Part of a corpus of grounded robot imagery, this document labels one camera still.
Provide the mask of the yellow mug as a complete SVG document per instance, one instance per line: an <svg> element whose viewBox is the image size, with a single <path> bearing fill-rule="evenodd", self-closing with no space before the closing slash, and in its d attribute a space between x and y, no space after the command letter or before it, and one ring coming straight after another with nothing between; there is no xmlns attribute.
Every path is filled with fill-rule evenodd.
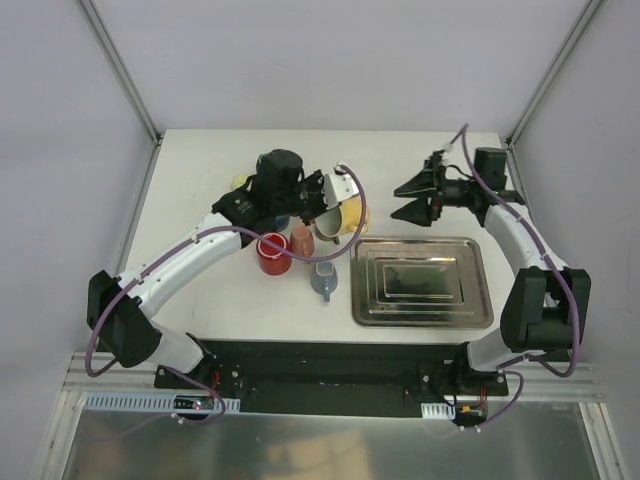
<svg viewBox="0 0 640 480"><path fill-rule="evenodd" d="M321 235L328 238L355 233L361 213L361 199L352 198L316 218L315 226Z"/></svg>

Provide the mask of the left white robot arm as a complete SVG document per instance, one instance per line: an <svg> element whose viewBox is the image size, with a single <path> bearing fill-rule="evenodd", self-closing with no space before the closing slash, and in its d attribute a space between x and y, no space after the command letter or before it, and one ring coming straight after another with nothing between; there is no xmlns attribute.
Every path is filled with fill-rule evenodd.
<svg viewBox="0 0 640 480"><path fill-rule="evenodd" d="M179 290L208 267L274 231L279 216L310 223L337 206L336 187L349 182L317 170L305 174L301 157L276 149L259 156L240 187L223 194L186 235L145 264L89 282L87 322L91 341L125 368L145 361L176 370L188 388L204 387L211 365L194 336L163 327L154 318Z"/></svg>

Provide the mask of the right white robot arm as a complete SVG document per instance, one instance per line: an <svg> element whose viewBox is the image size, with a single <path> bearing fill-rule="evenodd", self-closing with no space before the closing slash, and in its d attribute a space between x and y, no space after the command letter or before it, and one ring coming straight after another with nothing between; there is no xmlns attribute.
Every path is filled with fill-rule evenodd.
<svg viewBox="0 0 640 480"><path fill-rule="evenodd" d="M449 369L452 387L473 394L486 379L524 360L567 378L577 366L591 278L568 266L547 245L529 216L524 198L506 187L507 154L480 147L469 159L469 176L451 179L443 150L434 151L422 169L397 187L394 195L408 204L392 218L429 227L446 207L468 209L498 243L514 283L499 327L463 344Z"/></svg>

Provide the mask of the dark green mug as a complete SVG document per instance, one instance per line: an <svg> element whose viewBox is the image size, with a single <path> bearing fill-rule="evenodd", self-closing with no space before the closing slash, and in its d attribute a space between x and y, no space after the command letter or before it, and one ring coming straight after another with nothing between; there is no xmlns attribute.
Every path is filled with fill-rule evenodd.
<svg viewBox="0 0 640 480"><path fill-rule="evenodd" d="M261 154L256 161L256 172L266 172L272 168L272 156L271 153Z"/></svg>

